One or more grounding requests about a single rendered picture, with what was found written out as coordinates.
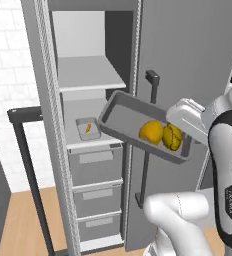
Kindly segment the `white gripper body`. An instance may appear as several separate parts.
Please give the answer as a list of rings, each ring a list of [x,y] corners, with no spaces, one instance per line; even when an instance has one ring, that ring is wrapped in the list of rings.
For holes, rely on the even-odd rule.
[[[194,100],[182,98],[167,110],[166,120],[194,140],[207,145],[208,132],[201,120],[204,110],[205,108]]]

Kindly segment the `grey container with lemons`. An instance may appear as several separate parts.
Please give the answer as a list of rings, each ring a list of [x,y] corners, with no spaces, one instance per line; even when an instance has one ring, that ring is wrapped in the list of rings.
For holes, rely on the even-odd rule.
[[[149,120],[157,120],[166,125],[166,111],[128,93],[115,91],[101,112],[98,123],[101,131],[107,135],[164,160],[182,164],[190,159],[192,138],[185,133],[182,133],[182,142],[177,151],[167,149],[162,142],[155,145],[140,139],[139,130]]]

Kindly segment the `small grey container with shrimp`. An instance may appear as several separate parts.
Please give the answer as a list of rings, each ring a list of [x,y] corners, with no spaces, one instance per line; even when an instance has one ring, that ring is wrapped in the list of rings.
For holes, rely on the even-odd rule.
[[[85,128],[88,123],[91,123],[91,130],[86,134]],[[79,118],[76,120],[76,125],[82,141],[96,140],[101,137],[101,131],[95,117]]]

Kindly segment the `large grey freezer drawer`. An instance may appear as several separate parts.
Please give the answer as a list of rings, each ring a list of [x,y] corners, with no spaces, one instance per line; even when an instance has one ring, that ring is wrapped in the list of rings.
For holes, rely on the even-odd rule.
[[[121,143],[68,151],[74,186],[118,180],[122,175]]]

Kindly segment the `white freezer rack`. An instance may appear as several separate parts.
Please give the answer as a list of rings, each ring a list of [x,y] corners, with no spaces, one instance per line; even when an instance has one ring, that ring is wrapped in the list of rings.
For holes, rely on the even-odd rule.
[[[105,56],[60,58],[58,84],[61,92],[126,87]]]
[[[64,102],[65,136],[68,149],[121,143],[121,140],[105,133],[102,133],[101,137],[97,140],[82,141],[80,139],[76,119],[87,117],[98,118],[106,103],[107,101],[104,98]]]

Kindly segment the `grey freezer cabinet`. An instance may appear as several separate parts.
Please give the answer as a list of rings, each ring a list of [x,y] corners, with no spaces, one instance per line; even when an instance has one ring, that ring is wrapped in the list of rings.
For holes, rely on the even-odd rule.
[[[56,0],[50,8],[51,31],[56,57],[105,56],[115,68],[125,88],[90,89],[60,93],[64,122],[64,102],[104,98],[115,91],[132,92],[136,87],[141,0]],[[122,175],[125,170],[125,144]]]

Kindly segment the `grey freezer door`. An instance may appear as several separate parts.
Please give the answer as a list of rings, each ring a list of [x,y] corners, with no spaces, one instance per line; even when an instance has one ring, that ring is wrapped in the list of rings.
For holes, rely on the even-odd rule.
[[[69,256],[81,256],[48,0],[21,0]]]

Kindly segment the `yellow lemon with red lines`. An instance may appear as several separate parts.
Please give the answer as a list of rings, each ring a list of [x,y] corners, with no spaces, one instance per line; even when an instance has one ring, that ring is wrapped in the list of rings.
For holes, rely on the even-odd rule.
[[[177,151],[182,143],[182,132],[179,128],[168,123],[163,128],[163,144],[171,151]]]

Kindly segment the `grey fridge door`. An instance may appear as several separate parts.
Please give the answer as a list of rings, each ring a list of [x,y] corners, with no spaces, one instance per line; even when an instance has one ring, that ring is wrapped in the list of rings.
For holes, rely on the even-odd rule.
[[[232,76],[232,0],[144,0],[137,96],[150,102],[147,70],[160,76],[156,103],[166,111],[181,98],[206,106],[223,94]],[[150,155],[145,196],[195,191],[207,151],[192,140],[180,165]],[[144,151],[133,147],[126,251],[146,247],[157,229],[135,199],[143,160]]]

